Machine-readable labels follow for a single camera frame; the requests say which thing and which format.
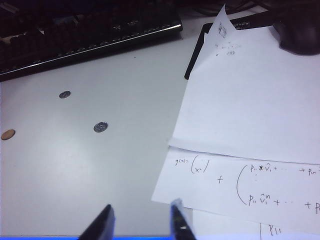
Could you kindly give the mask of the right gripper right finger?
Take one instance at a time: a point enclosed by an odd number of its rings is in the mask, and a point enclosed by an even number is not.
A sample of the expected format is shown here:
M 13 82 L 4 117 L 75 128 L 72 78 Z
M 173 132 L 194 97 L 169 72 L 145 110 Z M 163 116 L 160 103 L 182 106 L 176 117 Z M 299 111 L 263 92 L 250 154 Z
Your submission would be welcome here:
M 180 198 L 170 204 L 170 237 L 172 240 L 196 240 L 192 225 L 185 214 Z

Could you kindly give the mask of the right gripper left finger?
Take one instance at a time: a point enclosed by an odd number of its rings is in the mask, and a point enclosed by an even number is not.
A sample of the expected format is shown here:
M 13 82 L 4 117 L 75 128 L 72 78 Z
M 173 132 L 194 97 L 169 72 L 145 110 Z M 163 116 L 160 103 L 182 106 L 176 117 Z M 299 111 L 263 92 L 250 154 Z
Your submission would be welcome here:
M 115 228 L 115 213 L 108 204 L 79 236 L 80 240 L 112 240 Z

